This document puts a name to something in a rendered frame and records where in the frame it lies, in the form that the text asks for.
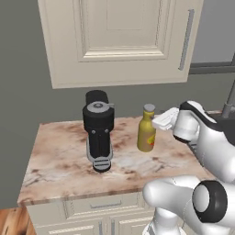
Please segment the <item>cream base cupboard door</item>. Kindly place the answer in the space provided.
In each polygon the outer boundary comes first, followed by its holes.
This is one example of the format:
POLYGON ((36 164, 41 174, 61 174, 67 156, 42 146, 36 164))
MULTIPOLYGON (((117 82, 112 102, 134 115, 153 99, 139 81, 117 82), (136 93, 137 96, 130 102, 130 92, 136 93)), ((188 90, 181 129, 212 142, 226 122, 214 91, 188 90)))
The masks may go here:
POLYGON ((106 235, 106 225, 103 218, 71 221, 49 226, 37 226, 37 235, 99 235, 98 222, 102 221, 103 235, 106 235))
POLYGON ((141 212, 120 216, 111 216, 107 222, 108 235, 142 235, 151 222, 153 212, 141 212))

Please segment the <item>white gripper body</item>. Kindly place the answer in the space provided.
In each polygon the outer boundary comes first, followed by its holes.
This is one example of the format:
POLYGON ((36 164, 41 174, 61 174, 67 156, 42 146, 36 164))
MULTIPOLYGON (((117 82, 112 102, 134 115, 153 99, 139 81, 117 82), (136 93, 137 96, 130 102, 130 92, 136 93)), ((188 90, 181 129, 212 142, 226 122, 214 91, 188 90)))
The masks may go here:
POLYGON ((155 116, 151 121, 152 126, 155 129, 168 130, 173 129, 175 122, 177 120, 179 109, 177 107, 172 107, 159 116, 155 116))

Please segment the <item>grey sink tap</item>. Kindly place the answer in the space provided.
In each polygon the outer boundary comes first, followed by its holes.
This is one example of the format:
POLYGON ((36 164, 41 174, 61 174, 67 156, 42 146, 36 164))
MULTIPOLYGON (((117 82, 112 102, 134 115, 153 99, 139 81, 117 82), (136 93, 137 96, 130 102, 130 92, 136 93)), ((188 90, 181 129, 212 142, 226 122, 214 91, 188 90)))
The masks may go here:
POLYGON ((232 87, 231 87, 231 90, 229 92, 228 100, 225 102, 223 110, 222 110, 221 116, 223 118, 229 117, 229 113, 233 107, 234 102, 235 102, 235 80, 234 80, 232 87))

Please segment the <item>cream wall cupboard door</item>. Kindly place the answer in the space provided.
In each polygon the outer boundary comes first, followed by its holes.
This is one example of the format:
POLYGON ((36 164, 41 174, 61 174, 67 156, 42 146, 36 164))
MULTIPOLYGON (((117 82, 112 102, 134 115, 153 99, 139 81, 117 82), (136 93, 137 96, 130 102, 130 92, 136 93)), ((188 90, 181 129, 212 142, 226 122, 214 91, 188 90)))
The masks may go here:
POLYGON ((204 0, 38 0, 54 89, 183 83, 204 0), (178 69, 188 10, 195 15, 178 69))

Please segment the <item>cream drawer front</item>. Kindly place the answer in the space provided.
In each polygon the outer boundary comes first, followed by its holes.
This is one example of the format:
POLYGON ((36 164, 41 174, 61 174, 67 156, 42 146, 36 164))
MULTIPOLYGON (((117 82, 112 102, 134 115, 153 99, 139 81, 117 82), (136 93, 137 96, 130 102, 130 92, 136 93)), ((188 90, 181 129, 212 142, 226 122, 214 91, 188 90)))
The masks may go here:
POLYGON ((96 213, 114 209, 138 208, 142 207, 142 205, 141 192, 74 199, 63 202, 66 218, 80 217, 92 212, 96 213))

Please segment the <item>yellow drink bottle grey cap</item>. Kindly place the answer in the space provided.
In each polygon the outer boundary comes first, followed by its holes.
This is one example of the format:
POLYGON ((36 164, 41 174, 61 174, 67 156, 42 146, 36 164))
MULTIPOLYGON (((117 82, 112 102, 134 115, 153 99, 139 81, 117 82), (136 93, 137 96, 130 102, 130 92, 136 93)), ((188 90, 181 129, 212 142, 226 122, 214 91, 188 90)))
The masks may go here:
POLYGON ((154 147, 156 129, 152 126, 155 105, 145 104, 143 116, 139 123, 137 147, 140 151, 149 152, 154 147))

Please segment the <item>black coffee machine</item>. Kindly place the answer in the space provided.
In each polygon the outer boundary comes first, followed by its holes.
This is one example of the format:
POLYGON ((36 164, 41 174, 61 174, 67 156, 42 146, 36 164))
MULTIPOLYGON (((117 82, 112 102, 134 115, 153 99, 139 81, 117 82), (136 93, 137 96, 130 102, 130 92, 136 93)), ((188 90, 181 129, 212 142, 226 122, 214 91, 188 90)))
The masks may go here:
POLYGON ((86 154, 95 171, 104 173, 111 168, 113 158, 110 132, 114 128, 115 109, 106 92, 92 90, 85 95, 83 108, 86 154))

